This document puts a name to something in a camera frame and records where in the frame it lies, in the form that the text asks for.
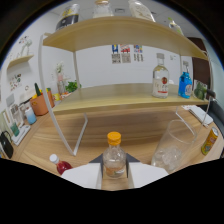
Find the wooden table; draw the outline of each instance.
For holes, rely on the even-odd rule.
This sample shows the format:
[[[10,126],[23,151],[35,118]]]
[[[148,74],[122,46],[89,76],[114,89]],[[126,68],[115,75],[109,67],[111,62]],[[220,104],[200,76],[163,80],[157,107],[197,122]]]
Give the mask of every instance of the wooden table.
[[[150,165],[154,150],[167,124],[170,120],[179,119],[175,111],[175,106],[168,106],[87,113],[89,122],[75,157],[66,150],[47,114],[38,117],[38,121],[31,126],[26,138],[18,147],[14,147],[12,160],[35,165],[59,176],[55,165],[49,161],[51,154],[57,154],[60,159],[68,161],[73,167],[85,165],[108,147],[107,133],[118,131],[122,135],[122,148],[142,163]],[[190,112],[180,107],[179,114],[196,130],[199,130],[200,122]],[[74,147],[83,125],[82,114],[56,115],[56,118],[68,143]],[[219,159],[224,145],[220,132],[207,156],[204,156],[200,149],[213,126],[217,128],[214,123],[210,124],[208,129],[202,127],[196,142],[189,151],[189,157],[181,168]],[[104,175],[102,189],[128,189],[127,178],[122,176],[116,180]]]

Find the jar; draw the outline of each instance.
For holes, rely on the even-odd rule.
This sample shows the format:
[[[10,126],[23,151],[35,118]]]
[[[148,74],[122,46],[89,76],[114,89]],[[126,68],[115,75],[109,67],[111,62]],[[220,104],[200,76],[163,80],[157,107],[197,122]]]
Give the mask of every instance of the jar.
[[[103,164],[106,174],[112,178],[123,175],[126,165],[126,153],[120,147],[121,134],[110,132],[107,135],[109,147],[103,153]]]
[[[93,18],[113,16],[109,0],[97,0],[93,10]]]
[[[188,162],[188,153],[197,138],[195,129],[184,120],[169,122],[153,154],[151,165],[171,174]]]

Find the bottle with orange cap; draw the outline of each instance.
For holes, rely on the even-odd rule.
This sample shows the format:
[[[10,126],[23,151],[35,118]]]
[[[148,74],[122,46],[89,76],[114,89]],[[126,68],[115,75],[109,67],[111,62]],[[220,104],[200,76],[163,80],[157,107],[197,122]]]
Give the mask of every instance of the bottle with orange cap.
[[[103,164],[109,177],[118,178],[124,173],[126,165],[126,153],[120,147],[121,134],[110,132],[107,140],[109,147],[103,153]]]

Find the blue bottle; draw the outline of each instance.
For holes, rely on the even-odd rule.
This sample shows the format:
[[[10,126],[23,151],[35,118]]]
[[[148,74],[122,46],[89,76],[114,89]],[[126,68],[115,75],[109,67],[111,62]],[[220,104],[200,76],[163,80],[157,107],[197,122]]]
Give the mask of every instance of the blue bottle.
[[[192,92],[192,80],[189,75],[188,62],[184,61],[184,71],[180,77],[178,95],[189,99]]]

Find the green plant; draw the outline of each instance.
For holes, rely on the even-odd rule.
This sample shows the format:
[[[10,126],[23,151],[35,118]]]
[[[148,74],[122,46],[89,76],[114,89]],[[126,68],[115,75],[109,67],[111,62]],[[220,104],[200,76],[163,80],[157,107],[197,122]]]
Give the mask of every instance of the green plant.
[[[68,82],[68,85],[65,86],[66,91],[68,91],[69,93],[74,92],[77,88],[78,88],[78,85],[76,80],[75,82]]]
[[[40,90],[39,90],[39,87],[38,87],[37,83],[35,83],[34,86],[35,86],[37,96],[41,96],[41,93],[40,93]]]

